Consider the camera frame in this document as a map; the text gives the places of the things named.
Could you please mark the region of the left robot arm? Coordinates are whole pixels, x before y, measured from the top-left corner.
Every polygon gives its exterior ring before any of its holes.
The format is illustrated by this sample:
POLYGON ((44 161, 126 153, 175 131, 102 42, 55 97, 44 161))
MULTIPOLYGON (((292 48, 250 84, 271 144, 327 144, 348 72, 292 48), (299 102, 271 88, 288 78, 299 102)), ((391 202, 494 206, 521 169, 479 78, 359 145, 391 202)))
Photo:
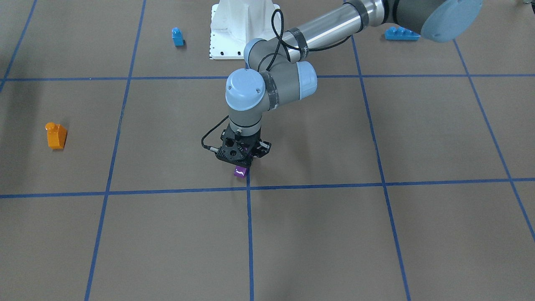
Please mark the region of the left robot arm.
POLYGON ((250 168, 253 158, 271 149, 271 143, 260 137, 262 114, 316 92, 317 74, 306 61, 310 53, 339 46, 367 27, 384 23, 395 23, 434 42, 451 41, 475 21, 482 6, 481 0, 347 0, 301 26, 273 26, 273 38, 247 42, 246 67, 226 80, 229 114, 224 121, 229 125, 220 136, 222 145, 202 147, 219 160, 250 168))

